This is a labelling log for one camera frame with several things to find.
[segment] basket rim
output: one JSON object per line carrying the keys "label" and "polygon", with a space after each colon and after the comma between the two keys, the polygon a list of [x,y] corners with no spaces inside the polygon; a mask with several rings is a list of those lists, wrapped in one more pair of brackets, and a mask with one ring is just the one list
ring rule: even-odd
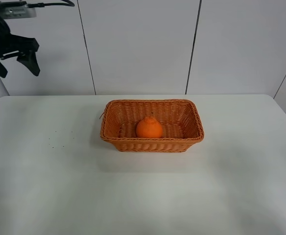
{"label": "basket rim", "polygon": [[[199,136],[196,138],[120,138],[120,137],[107,137],[104,135],[105,128],[106,128],[106,115],[110,108],[115,104],[115,103],[124,103],[124,102],[178,102],[178,103],[188,103],[191,105],[191,109],[193,111],[193,114],[195,115],[196,119],[196,127],[198,128],[199,131]],[[177,141],[183,141],[183,143],[189,142],[189,143],[198,143],[201,142],[204,139],[204,129],[202,125],[202,121],[200,119],[200,116],[198,114],[196,105],[188,99],[115,99],[111,100],[107,103],[104,115],[103,115],[103,120],[102,120],[102,125],[100,129],[100,137],[104,141],[135,141],[135,142],[151,142],[151,141],[165,141],[165,142],[177,142]]]}

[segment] robotic arm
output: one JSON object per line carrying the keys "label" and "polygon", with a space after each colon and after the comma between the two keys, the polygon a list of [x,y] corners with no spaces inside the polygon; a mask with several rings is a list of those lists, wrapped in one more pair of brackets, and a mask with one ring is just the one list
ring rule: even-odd
{"label": "robotic arm", "polygon": [[[69,0],[62,1],[65,3],[27,4],[26,1],[0,2],[0,59],[17,57],[18,62],[26,66],[35,76],[38,76],[40,68],[35,52],[37,52],[39,44],[35,38],[26,38],[11,34],[9,26],[4,19],[35,17],[35,7],[52,5],[74,6],[74,3]],[[0,77],[6,77],[7,73],[7,69],[0,62]]]}

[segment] orange fruit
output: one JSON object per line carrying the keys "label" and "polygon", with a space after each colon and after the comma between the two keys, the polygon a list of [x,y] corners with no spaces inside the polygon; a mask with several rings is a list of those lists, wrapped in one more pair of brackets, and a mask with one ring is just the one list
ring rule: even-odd
{"label": "orange fruit", "polygon": [[162,134],[162,125],[152,116],[146,116],[137,125],[138,138],[160,138]]}

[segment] cable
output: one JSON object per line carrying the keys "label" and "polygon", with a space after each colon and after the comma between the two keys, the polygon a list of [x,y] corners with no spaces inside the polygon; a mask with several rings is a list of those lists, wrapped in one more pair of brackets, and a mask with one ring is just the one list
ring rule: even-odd
{"label": "cable", "polygon": [[34,4],[28,4],[28,8],[34,8],[34,7],[46,7],[46,6],[74,6],[74,3],[69,0],[61,0],[64,1],[65,3],[34,3]]}

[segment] wicker basket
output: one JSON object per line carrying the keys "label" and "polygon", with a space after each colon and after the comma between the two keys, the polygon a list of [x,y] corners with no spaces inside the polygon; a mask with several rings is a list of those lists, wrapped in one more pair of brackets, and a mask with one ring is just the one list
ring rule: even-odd
{"label": "wicker basket", "polygon": [[[163,136],[137,138],[138,122],[151,114],[162,124]],[[204,131],[189,100],[113,100],[106,105],[100,137],[119,151],[175,153],[201,142]]]}

